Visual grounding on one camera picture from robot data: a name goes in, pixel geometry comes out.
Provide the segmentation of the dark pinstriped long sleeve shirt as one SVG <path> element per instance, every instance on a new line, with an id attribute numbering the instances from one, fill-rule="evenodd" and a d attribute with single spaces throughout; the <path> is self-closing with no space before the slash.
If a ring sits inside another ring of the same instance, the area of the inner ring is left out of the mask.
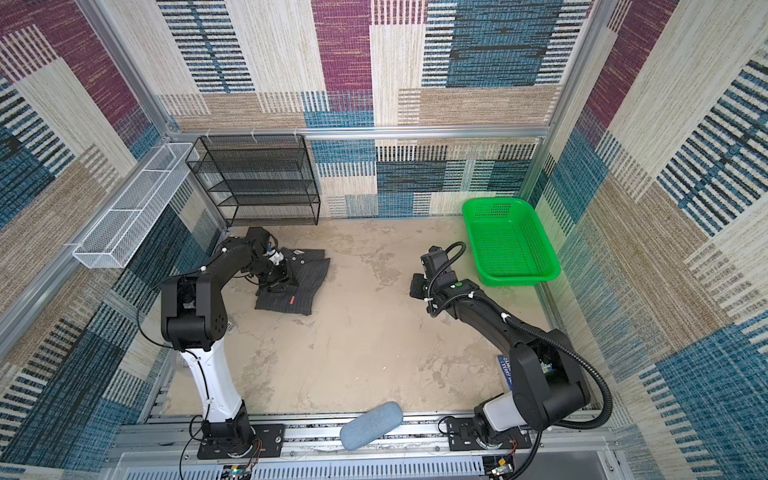
<path id="1" fill-rule="evenodd" d="M 283 261 L 277 271 L 285 274 L 276 282 L 260 284 L 256 310 L 309 316 L 313 299 L 323 284 L 330 259 L 324 249 L 280 248 Z"/>

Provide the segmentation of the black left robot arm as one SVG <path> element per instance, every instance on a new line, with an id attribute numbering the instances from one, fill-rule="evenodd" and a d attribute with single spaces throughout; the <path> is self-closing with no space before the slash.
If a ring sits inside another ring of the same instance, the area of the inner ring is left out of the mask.
<path id="1" fill-rule="evenodd" d="M 239 274 L 267 285 L 287 280 L 284 256 L 266 229 L 251 227 L 243 237 L 225 239 L 201 267 L 161 283 L 161 334 L 186 362 L 201 399 L 200 459 L 243 458 L 257 445 L 223 342 L 228 314 L 222 288 Z"/>

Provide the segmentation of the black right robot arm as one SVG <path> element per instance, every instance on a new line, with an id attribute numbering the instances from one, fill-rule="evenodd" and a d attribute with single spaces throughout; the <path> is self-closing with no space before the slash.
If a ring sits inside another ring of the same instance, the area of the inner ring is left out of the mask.
<path id="1" fill-rule="evenodd" d="M 447 249 L 431 247 L 421 256 L 424 273 L 413 277 L 410 295 L 426 302 L 430 316 L 445 312 L 474 328 L 509 361 L 511 390 L 474 409 L 478 443 L 493 448 L 518 427 L 542 432 L 550 426 L 588 430 L 604 425 L 608 411 L 589 421 L 569 418 L 591 402 L 586 377 L 598 379 L 598 372 L 573 350 L 563 332 L 527 324 L 476 283 L 460 280 L 452 265 L 465 250 L 462 242 Z"/>

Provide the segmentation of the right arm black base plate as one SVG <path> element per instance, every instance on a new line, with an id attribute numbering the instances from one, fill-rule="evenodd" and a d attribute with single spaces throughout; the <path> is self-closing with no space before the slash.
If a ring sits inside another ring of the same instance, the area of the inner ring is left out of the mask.
<path id="1" fill-rule="evenodd" d="M 482 433 L 473 418 L 444 416 L 437 422 L 447 437 L 450 451 L 529 449 L 532 439 L 527 430 L 513 427 L 498 434 Z"/>

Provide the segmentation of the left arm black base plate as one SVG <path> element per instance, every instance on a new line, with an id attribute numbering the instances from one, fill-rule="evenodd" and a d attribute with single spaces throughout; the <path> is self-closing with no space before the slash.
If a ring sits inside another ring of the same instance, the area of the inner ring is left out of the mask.
<path id="1" fill-rule="evenodd" d="M 277 458 L 281 455 L 284 424 L 249 425 L 245 430 L 225 422 L 204 422 L 199 460 Z"/>

